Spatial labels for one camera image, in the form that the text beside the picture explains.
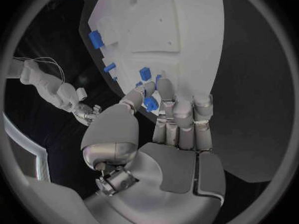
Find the blue plastic piece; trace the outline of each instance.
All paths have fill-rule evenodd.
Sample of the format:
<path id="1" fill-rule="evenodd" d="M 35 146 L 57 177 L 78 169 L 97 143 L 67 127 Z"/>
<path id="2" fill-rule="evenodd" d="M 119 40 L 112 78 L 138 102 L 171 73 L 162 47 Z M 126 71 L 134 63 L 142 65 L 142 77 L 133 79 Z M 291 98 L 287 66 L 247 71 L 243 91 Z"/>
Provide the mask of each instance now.
<path id="1" fill-rule="evenodd" d="M 151 78 L 150 69 L 148 67 L 142 68 L 139 73 L 143 81 L 148 81 Z"/>
<path id="2" fill-rule="evenodd" d="M 142 85 L 143 85 L 143 83 L 141 81 L 139 81 L 138 83 L 136 83 L 135 86 L 142 86 Z"/>
<path id="3" fill-rule="evenodd" d="M 155 83 L 155 89 L 157 89 L 157 83 L 158 83 L 158 80 L 162 78 L 162 75 L 157 75 L 156 76 L 156 83 Z"/>
<path id="4" fill-rule="evenodd" d="M 101 35 L 98 31 L 92 31 L 91 33 L 89 33 L 89 38 L 95 49 L 99 49 L 100 47 L 104 46 Z"/>
<path id="5" fill-rule="evenodd" d="M 115 63 L 111 63 L 109 66 L 106 66 L 104 68 L 104 72 L 108 73 L 109 71 L 111 71 L 112 69 L 116 68 L 116 64 Z"/>
<path id="6" fill-rule="evenodd" d="M 159 108 L 159 104 L 153 96 L 145 98 L 144 105 L 147 108 L 147 112 L 155 111 Z"/>

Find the wire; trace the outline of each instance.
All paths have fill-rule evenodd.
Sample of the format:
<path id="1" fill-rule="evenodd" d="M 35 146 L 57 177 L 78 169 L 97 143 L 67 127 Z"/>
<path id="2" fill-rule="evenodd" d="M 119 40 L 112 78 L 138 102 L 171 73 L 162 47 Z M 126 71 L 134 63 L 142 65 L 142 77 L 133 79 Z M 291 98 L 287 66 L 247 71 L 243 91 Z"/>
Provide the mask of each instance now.
<path id="1" fill-rule="evenodd" d="M 61 66 L 52 58 L 52 57 L 38 57 L 38 58 L 29 58 L 29 57 L 13 57 L 16 60 L 20 60 L 20 61 L 26 61 L 26 60 L 33 60 L 36 62 L 43 62 L 43 63 L 48 63 L 48 64 L 53 64 L 55 66 L 57 66 L 59 72 L 60 72 L 60 76 L 62 79 L 62 83 L 65 83 L 65 76 L 64 76 L 64 71 L 61 68 Z"/>

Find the hole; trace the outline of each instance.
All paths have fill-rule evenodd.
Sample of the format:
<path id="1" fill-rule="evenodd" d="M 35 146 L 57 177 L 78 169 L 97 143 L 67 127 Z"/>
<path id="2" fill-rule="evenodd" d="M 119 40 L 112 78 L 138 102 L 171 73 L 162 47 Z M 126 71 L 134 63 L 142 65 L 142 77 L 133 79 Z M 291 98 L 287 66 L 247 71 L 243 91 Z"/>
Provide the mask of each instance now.
<path id="1" fill-rule="evenodd" d="M 135 6 L 137 4 L 137 0 L 130 0 L 130 5 Z"/>

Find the white robotic arm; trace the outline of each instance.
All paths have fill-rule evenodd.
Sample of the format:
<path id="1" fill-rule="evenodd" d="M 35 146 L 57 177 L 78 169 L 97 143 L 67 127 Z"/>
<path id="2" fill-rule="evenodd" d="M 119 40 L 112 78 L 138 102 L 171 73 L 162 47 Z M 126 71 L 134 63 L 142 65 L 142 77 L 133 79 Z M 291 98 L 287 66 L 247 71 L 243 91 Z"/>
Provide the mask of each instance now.
<path id="1" fill-rule="evenodd" d="M 83 88 L 75 90 L 61 79 L 44 73 L 38 63 L 33 59 L 19 61 L 13 59 L 8 73 L 8 78 L 19 78 L 24 85 L 34 85 L 39 95 L 55 107 L 75 115 L 76 119 L 88 126 L 100 113 L 101 108 L 94 109 L 81 103 L 87 94 Z"/>

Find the dark background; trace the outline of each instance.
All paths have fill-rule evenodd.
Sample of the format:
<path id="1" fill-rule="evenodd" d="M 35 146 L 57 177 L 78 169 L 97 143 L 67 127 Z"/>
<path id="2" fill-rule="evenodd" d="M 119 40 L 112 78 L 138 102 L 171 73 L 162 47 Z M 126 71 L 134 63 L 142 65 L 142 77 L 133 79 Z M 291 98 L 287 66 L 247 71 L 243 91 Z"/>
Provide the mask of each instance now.
<path id="1" fill-rule="evenodd" d="M 1 1 L 2 32 L 3 27 L 5 27 L 7 21 L 15 14 L 22 1 L 24 0 Z M 296 18 L 299 0 L 275 1 L 284 11 L 293 26 L 295 28 L 298 27 Z M 78 21 L 80 20 L 82 7 L 83 0 L 54 0 L 43 10 L 39 19 L 34 21 L 36 26 L 34 26 L 34 24 L 31 26 L 32 30 L 28 31 L 29 35 L 26 36 L 26 39 L 22 40 L 23 45 L 20 45 L 22 49 L 18 49 L 16 52 L 20 56 L 25 55 L 33 57 L 39 55 L 42 56 L 46 53 L 48 56 L 54 57 L 58 63 L 63 63 L 62 61 L 59 62 L 60 57 L 69 60 L 69 63 L 63 63 L 63 68 L 67 70 L 67 72 L 65 72 L 66 80 L 72 83 L 76 88 L 79 86 L 84 86 L 86 88 L 89 94 L 89 98 L 87 100 L 88 104 L 98 102 L 106 108 L 111 104 L 116 103 L 119 97 L 110 92 L 106 83 L 97 72 L 93 61 L 88 56 L 87 50 L 80 41 L 79 34 L 77 33 L 77 35 L 74 35 L 78 30 Z M 57 30 L 60 32 L 48 32 L 49 30 L 46 29 L 47 26 L 51 27 L 51 30 Z M 38 39 L 39 37 L 44 37 L 45 40 L 40 40 Z M 76 44 L 76 46 L 70 47 L 69 44 Z M 44 67 L 44 69 L 53 74 L 56 74 L 57 72 L 55 69 L 48 68 L 47 70 L 47 67 Z M 56 108 L 38 97 L 33 87 L 23 86 L 16 81 L 9 81 L 7 89 L 11 89 L 11 92 L 16 89 L 22 91 L 18 94 L 18 99 L 12 99 L 9 106 L 6 105 L 5 111 L 12 115 L 11 118 L 13 120 L 30 121 L 30 123 L 19 122 L 19 128 L 25 133 L 30 133 L 33 140 L 38 141 L 47 148 L 49 157 L 53 157 L 53 160 L 49 160 L 49 165 L 50 169 L 55 170 L 55 172 L 51 172 L 54 182 L 75 189 L 82 198 L 93 193 L 96 188 L 93 182 L 95 173 L 84 166 L 80 153 L 73 152 L 73 150 L 78 147 L 75 145 L 72 146 L 72 143 L 68 140 L 71 133 L 75 133 L 76 136 L 83 135 L 85 127 L 77 125 L 77 121 L 65 112 L 58 112 L 58 114 Z M 28 106 L 25 99 L 22 97 L 25 95 L 30 96 L 33 99 L 30 104 L 30 110 L 32 113 L 22 112 L 22 109 L 25 109 L 25 107 Z M 44 122 L 45 116 L 41 117 L 38 115 L 39 113 L 47 113 L 47 123 Z M 148 122 L 141 115 L 138 115 L 138 119 L 141 123 L 146 124 L 148 130 L 152 130 L 153 124 Z M 44 135 L 45 130 L 47 130 L 48 133 L 48 136 L 46 137 Z M 143 139 L 140 140 L 141 144 L 150 140 L 151 132 L 141 130 L 141 133 L 143 134 L 141 135 L 143 137 Z M 69 162 L 65 162 L 65 165 L 60 166 L 60 163 L 65 160 L 65 156 L 68 153 L 71 154 L 69 155 Z M 74 169 L 79 169 L 78 172 L 85 176 L 75 175 L 74 172 L 70 171 Z M 235 214 L 246 208 L 246 206 L 254 201 L 254 199 L 267 185 L 266 183 L 260 183 L 253 186 L 243 182 L 242 180 L 236 179 L 229 173 L 226 173 L 226 175 L 227 180 L 231 180 L 230 185 L 228 186 L 228 196 L 230 196 L 230 193 L 242 193 L 242 195 L 226 200 L 226 207 L 223 208 L 216 223 L 224 223 L 223 220 L 230 220 Z M 295 210 L 295 203 L 298 199 L 296 193 L 298 184 L 299 177 L 296 176 L 284 198 L 262 222 L 263 224 L 275 223 L 281 216 L 284 216 L 285 221 L 289 220 L 290 222 L 296 222 L 296 220 L 299 219 Z M 21 204 L 13 198 L 12 191 L 5 184 L 4 177 L 2 177 L 0 182 L 0 210 L 0 220 L 2 219 L 3 223 L 20 223 L 25 220 L 28 220 L 29 223 L 33 222 Z"/>

